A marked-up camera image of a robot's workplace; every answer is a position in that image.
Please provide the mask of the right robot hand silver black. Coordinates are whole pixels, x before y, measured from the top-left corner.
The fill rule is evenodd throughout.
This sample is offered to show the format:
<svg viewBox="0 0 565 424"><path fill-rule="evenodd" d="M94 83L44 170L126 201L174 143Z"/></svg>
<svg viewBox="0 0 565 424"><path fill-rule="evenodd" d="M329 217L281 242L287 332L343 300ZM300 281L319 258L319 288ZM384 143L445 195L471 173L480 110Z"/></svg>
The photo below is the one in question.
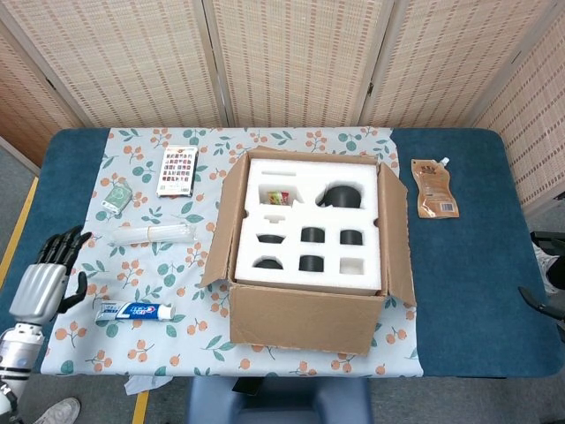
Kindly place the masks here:
<svg viewBox="0 0 565 424"><path fill-rule="evenodd" d="M537 300L526 287L519 286L518 291L520 292L520 295L522 296L523 300L529 307L558 322L557 324L558 334L560 336L560 340L564 343L565 342L564 310L558 307L549 306Z"/></svg>

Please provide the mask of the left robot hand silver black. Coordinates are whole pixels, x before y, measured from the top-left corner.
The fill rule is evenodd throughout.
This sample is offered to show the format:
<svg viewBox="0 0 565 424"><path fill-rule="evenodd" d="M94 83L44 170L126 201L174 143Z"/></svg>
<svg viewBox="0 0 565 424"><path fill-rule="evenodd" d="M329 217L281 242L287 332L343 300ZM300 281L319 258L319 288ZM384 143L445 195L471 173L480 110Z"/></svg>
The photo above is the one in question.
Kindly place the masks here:
<svg viewBox="0 0 565 424"><path fill-rule="evenodd" d="M78 287L65 295L72 269L82 246L91 238L81 225L47 239L34 263L20 279L9 314L16 322L43 326L57 314L64 314L87 295L87 274L78 273Z"/></svg>

